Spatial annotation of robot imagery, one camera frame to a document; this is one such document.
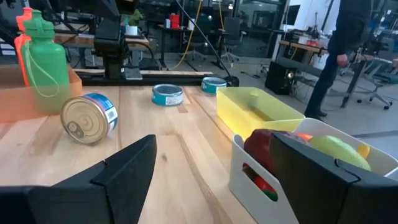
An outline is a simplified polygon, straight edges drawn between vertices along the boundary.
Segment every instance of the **tuna can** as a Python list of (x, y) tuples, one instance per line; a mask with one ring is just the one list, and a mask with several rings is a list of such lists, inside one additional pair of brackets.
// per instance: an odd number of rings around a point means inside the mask
[(118, 112), (104, 95), (90, 93), (69, 99), (62, 108), (61, 122), (78, 143), (96, 144), (118, 123)]
[(219, 87), (226, 87), (226, 81), (217, 77), (205, 77), (201, 81), (201, 90), (205, 93), (215, 95)]
[(160, 106), (176, 106), (182, 103), (182, 88), (171, 84), (159, 84), (152, 89), (152, 102)]

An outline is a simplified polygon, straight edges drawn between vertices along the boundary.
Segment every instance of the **hand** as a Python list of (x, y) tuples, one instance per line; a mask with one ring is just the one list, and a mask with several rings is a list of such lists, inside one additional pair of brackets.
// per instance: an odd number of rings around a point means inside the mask
[(339, 66), (346, 66), (348, 64), (348, 58), (346, 54), (338, 55), (337, 56), (337, 64)]

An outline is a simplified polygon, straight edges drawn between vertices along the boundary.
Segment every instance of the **yellow bin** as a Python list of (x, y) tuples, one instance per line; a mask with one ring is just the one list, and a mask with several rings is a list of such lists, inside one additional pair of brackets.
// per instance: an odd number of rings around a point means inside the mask
[(243, 139), (260, 128), (292, 132), (305, 118), (277, 98), (253, 87), (219, 88), (217, 115)]

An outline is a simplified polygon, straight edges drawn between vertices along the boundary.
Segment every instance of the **dark pants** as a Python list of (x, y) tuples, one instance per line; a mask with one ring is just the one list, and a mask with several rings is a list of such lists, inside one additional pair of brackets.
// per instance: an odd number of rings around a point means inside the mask
[(337, 54), (330, 53), (326, 60), (325, 68), (322, 70), (321, 75), (315, 84), (310, 101), (308, 102), (307, 109), (304, 115), (307, 117), (318, 116), (321, 110), (321, 104), (326, 96), (328, 89), (333, 85), (337, 76), (338, 64)]

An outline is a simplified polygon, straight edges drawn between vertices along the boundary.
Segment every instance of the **black jacket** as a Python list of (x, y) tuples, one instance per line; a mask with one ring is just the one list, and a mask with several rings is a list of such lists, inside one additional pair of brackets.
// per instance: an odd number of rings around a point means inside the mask
[(368, 37), (373, 0), (341, 0), (329, 49), (338, 55), (359, 47)]

